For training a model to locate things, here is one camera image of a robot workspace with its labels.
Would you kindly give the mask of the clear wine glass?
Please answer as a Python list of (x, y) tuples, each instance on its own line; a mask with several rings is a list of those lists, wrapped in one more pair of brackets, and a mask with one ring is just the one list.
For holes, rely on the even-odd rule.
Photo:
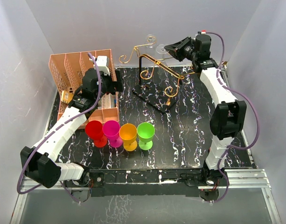
[(146, 45), (147, 49), (153, 49), (154, 46), (156, 46), (156, 43), (157, 43), (157, 40), (156, 40), (156, 36), (155, 35), (148, 34), (146, 36), (145, 45)]
[[(156, 51), (157, 51), (158, 54), (161, 55), (160, 62), (161, 62), (164, 66), (167, 67), (167, 51), (165, 50), (164, 47), (165, 47), (165, 44), (160, 44), (160, 45), (157, 46)], [(167, 73), (167, 71), (164, 70), (163, 68), (159, 67), (158, 73), (159, 73), (159, 78), (160, 78), (161, 80), (165, 80), (165, 79), (167, 78), (168, 73)]]

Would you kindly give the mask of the magenta wine glass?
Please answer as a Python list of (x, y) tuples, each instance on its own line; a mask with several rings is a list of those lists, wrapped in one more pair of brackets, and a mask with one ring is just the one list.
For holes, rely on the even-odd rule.
[(104, 135), (110, 142), (110, 146), (118, 148), (122, 145), (123, 141), (119, 135), (120, 124), (115, 120), (109, 120), (103, 125)]

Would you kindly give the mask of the yellow wine glass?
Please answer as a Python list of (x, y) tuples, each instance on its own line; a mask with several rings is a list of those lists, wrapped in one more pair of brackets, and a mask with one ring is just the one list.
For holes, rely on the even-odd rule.
[(135, 125), (127, 123), (119, 130), (119, 136), (123, 141), (123, 147), (126, 151), (134, 151), (137, 147), (137, 128)]

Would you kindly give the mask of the red wine glass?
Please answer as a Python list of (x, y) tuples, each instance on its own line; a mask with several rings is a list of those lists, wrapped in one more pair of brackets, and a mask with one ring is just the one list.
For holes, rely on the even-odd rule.
[(103, 132), (103, 125), (97, 120), (90, 121), (85, 127), (85, 133), (93, 139), (94, 146), (101, 148), (107, 144), (107, 137)]

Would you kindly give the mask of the green wine glass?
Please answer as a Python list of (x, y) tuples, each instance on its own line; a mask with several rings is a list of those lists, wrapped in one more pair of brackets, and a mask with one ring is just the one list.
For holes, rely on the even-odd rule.
[(149, 150), (153, 146), (153, 137), (155, 128), (151, 123), (143, 122), (137, 127), (137, 134), (139, 138), (139, 147), (142, 150)]

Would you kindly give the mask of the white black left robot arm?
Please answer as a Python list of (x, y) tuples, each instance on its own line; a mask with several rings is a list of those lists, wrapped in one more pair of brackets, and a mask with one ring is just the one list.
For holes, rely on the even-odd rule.
[(123, 91), (120, 70), (115, 70), (116, 80), (94, 68), (86, 71), (80, 85), (63, 115), (49, 132), (32, 147), (24, 147), (20, 152), (22, 173), (39, 185), (53, 187), (58, 181), (74, 180), (79, 186), (89, 183), (90, 175), (86, 166), (77, 162), (57, 163), (58, 155), (74, 132), (84, 124), (98, 108), (99, 100), (107, 93)]

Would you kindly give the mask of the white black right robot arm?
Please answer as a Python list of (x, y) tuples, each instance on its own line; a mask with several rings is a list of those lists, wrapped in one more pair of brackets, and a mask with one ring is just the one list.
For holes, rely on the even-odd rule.
[(186, 37), (164, 47), (176, 60), (181, 62), (188, 59), (192, 62), (192, 70), (200, 75), (200, 81), (206, 86), (215, 106), (209, 123), (213, 136), (205, 160), (207, 170), (201, 174), (202, 181), (207, 185), (212, 185), (218, 180), (215, 170), (224, 167), (226, 151), (243, 129), (247, 109), (246, 103), (238, 100), (227, 89), (220, 74), (221, 65), (211, 58), (210, 47), (211, 37), (205, 32), (200, 32), (195, 38)]

